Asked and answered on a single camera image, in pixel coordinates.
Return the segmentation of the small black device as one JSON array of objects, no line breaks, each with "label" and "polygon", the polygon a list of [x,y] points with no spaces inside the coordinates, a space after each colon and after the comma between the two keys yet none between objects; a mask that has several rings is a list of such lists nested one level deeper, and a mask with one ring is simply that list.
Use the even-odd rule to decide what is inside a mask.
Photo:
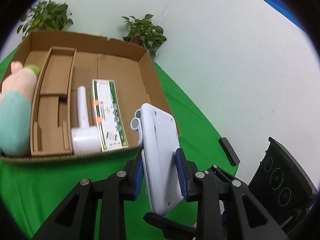
[{"label": "small black device", "polygon": [[232,166],[239,165],[240,159],[239,159],[238,155],[236,154],[235,150],[233,149],[233,147],[231,146],[228,139],[226,137],[221,137],[219,139],[219,143],[220,143],[225,155],[227,156],[229,163]]}]

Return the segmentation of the narrow cardboard insert box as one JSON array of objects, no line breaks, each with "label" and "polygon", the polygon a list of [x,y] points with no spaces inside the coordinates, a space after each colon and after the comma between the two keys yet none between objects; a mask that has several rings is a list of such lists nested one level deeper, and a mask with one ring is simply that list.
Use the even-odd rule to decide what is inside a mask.
[{"label": "narrow cardboard insert box", "polygon": [[76,49],[50,48],[37,81],[30,121],[32,157],[71,155],[71,86]]}]

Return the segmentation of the pink pig plush toy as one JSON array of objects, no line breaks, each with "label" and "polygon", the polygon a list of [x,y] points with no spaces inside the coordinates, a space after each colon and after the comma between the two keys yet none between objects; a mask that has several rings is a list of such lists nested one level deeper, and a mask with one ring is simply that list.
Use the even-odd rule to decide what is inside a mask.
[{"label": "pink pig plush toy", "polygon": [[12,61],[11,74],[1,90],[1,154],[24,157],[30,154],[30,119],[40,68]]}]

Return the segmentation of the right potted plant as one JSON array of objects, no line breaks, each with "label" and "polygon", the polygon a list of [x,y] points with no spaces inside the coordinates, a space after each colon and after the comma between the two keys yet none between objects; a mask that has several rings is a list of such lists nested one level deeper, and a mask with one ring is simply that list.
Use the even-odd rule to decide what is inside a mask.
[{"label": "right potted plant", "polygon": [[123,40],[145,48],[152,59],[155,58],[157,50],[167,40],[164,30],[152,22],[153,15],[146,14],[143,18],[134,16],[122,16],[127,35]]}]

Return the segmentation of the potted plant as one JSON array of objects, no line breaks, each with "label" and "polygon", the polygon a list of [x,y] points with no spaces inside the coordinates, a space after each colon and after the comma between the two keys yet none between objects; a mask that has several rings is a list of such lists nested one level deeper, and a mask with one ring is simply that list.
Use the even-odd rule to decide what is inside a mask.
[{"label": "potted plant", "polygon": [[145,48],[152,59],[155,58],[157,50],[167,40],[164,30],[152,22],[153,15],[146,14],[143,18],[134,16],[122,16],[127,35],[123,40]]},{"label": "potted plant", "polygon": [[72,12],[66,2],[39,1],[21,17],[16,33],[25,39],[31,32],[42,30],[62,31],[73,25]]}]

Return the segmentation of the white lint roller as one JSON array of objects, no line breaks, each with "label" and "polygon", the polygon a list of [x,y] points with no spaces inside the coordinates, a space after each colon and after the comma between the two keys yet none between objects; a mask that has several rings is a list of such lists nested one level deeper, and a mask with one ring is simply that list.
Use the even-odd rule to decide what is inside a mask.
[{"label": "white lint roller", "polygon": [[76,91],[76,110],[78,127],[71,129],[74,155],[85,155],[101,152],[97,126],[89,124],[86,89],[80,86]]}]

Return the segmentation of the green white medicine box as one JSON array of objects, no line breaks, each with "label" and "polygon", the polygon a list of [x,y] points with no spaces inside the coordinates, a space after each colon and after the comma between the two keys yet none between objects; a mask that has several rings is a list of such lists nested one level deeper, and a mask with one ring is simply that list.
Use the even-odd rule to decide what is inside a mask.
[{"label": "green white medicine box", "polygon": [[91,105],[93,121],[98,129],[101,151],[108,152],[127,148],[129,143],[113,80],[92,80]]}]

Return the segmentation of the left potted plant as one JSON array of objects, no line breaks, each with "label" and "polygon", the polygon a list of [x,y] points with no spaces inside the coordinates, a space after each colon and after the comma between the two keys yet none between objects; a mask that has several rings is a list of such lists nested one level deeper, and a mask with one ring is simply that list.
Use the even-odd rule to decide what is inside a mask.
[{"label": "left potted plant", "polygon": [[72,12],[66,2],[39,1],[21,17],[16,33],[25,39],[31,32],[42,30],[62,31],[73,25]]}]

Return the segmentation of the white plastic case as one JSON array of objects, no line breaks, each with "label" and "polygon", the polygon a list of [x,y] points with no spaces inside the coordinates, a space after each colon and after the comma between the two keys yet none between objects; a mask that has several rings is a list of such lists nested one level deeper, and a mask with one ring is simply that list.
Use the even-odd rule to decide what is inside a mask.
[{"label": "white plastic case", "polygon": [[175,152],[180,147],[174,117],[144,103],[130,123],[138,131],[150,210],[164,216],[182,199]]}]

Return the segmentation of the large cardboard tray box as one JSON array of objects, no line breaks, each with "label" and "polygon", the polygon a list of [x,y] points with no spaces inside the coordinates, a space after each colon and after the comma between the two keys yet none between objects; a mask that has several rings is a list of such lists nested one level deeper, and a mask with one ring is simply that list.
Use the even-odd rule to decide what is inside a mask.
[{"label": "large cardboard tray box", "polygon": [[18,50],[9,61],[1,79],[11,74],[12,61],[20,61],[24,66],[33,64],[40,70],[52,47],[66,47],[76,49],[71,86],[71,129],[78,127],[76,110],[76,91],[80,86],[86,89],[89,124],[94,126],[91,86],[92,80],[113,80],[116,85],[118,103],[125,134],[129,146],[121,150],[99,152],[85,155],[61,155],[53,157],[6,157],[1,159],[10,162],[44,162],[59,159],[83,158],[90,155],[101,155],[112,152],[122,152],[141,147],[138,145],[138,131],[131,129],[130,123],[137,109],[144,103],[149,103],[169,114],[172,114],[155,68],[151,62],[149,52],[137,45],[120,40],[69,33],[65,31],[33,32],[20,44]]}]

